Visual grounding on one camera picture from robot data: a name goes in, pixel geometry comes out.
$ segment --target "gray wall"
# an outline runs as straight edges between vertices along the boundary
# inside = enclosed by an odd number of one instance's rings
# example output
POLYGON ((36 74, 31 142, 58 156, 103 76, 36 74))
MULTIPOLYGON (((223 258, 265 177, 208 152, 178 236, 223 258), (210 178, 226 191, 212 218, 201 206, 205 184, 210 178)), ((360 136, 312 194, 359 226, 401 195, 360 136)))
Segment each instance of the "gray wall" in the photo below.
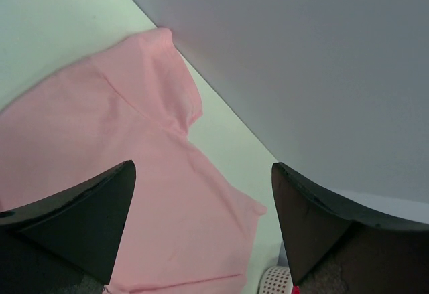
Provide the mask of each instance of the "gray wall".
POLYGON ((429 0, 135 1, 279 161, 429 203, 429 0))

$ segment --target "t-shirt sleeve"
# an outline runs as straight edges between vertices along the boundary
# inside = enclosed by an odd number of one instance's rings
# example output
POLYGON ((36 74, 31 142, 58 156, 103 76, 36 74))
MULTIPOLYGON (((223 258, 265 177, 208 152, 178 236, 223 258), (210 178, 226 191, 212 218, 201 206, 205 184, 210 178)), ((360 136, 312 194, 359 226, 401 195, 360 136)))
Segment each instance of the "t-shirt sleeve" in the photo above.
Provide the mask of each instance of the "t-shirt sleeve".
POLYGON ((187 135, 202 114, 198 89, 166 28, 130 36, 91 59, 131 107, 165 130, 187 135))

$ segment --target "white tabletop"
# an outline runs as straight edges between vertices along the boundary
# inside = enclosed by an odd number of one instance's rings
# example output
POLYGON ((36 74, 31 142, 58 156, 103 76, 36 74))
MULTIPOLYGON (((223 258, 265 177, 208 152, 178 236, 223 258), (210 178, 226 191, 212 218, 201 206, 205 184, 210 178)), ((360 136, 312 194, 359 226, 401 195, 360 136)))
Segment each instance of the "white tabletop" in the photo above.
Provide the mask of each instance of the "white tabletop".
MULTIPOLYGON (((43 77, 120 39, 154 28, 132 0, 0 0, 0 109, 43 77)), ((236 188, 267 206, 243 293, 277 261, 281 235, 271 193, 273 155, 188 64, 204 116, 190 140, 236 188)))

